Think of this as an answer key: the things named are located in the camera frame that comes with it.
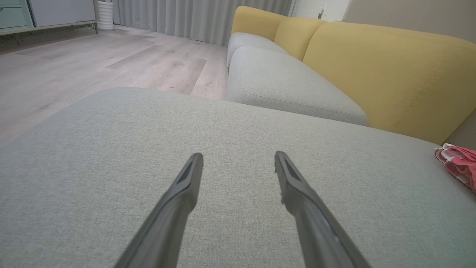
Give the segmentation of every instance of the gray fabric surface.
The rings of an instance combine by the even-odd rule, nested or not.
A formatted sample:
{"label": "gray fabric surface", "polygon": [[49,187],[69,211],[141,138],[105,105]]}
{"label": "gray fabric surface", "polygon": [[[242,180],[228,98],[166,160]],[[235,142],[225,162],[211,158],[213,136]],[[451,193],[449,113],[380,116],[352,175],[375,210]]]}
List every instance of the gray fabric surface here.
{"label": "gray fabric surface", "polygon": [[290,55],[251,46],[233,54],[226,100],[367,124],[357,103],[307,65]]}
{"label": "gray fabric surface", "polygon": [[227,66],[230,67],[231,56],[235,50],[241,46],[253,46],[266,50],[276,51],[282,54],[288,54],[286,50],[282,49],[273,41],[264,38],[262,36],[244,33],[244,32],[235,32],[231,35],[230,41],[228,43],[228,54],[227,54]]}
{"label": "gray fabric surface", "polygon": [[227,45],[235,10],[248,6],[287,15],[291,0],[112,0],[114,23]]}
{"label": "gray fabric surface", "polygon": [[302,267],[274,174],[283,150],[373,267],[474,267],[476,201],[436,146],[297,113],[106,90],[0,149],[0,266],[112,267],[202,152],[178,267]]}

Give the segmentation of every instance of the floor plank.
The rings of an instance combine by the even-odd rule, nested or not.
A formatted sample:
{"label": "floor plank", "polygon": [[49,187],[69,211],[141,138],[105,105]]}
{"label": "floor plank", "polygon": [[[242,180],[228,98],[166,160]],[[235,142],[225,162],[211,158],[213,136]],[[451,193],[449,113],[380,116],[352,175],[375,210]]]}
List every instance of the floor plank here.
{"label": "floor plank", "polygon": [[89,94],[136,86],[223,99],[226,47],[116,26],[57,31],[0,52],[0,146]]}

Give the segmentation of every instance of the drawer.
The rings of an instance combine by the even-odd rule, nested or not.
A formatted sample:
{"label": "drawer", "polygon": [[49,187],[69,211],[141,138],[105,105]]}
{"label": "drawer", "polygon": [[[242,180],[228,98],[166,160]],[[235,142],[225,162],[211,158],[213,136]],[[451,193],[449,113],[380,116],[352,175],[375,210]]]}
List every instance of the drawer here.
{"label": "drawer", "polygon": [[0,0],[1,5],[21,5],[20,0]]}
{"label": "drawer", "polygon": [[0,29],[26,25],[22,8],[0,8]]}

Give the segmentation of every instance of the red and white cloth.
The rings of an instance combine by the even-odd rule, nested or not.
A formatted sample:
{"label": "red and white cloth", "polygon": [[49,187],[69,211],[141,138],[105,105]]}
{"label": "red and white cloth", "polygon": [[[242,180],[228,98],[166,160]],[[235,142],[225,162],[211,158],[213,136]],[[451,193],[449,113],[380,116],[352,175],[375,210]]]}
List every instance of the red and white cloth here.
{"label": "red and white cloth", "polygon": [[451,175],[476,192],[476,151],[444,144],[435,149],[435,157],[445,164]]}

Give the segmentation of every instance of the gray curtain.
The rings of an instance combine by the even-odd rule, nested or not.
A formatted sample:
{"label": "gray curtain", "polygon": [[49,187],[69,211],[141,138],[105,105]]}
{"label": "gray curtain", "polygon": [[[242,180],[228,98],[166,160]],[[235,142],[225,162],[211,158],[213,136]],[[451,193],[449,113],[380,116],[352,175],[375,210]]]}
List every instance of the gray curtain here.
{"label": "gray curtain", "polygon": [[228,45],[233,15],[249,6],[287,15],[292,0],[113,0],[114,23]]}

